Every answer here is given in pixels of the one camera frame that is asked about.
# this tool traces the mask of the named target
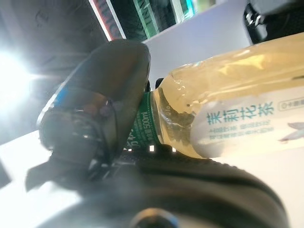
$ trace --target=light source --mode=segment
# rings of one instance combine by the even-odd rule
[[[29,94],[29,74],[12,55],[0,53],[0,108],[14,105]]]

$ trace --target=light yellow liquid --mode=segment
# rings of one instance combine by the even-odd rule
[[[202,106],[304,86],[303,76],[304,33],[175,69],[151,93],[160,142],[201,158],[190,143],[190,131]]]

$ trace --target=plastic bottle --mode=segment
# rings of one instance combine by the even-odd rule
[[[127,146],[194,158],[304,146],[304,33],[184,65],[144,95]]]

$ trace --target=bottle label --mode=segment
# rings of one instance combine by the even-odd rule
[[[139,149],[149,145],[161,144],[155,130],[150,98],[151,93],[144,93],[125,146],[126,149]]]
[[[190,141],[202,157],[275,152],[304,146],[304,87],[207,103]]]

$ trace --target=green label band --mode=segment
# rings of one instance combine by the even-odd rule
[[[127,140],[126,149],[145,148],[160,144],[153,121],[151,93],[145,93]]]

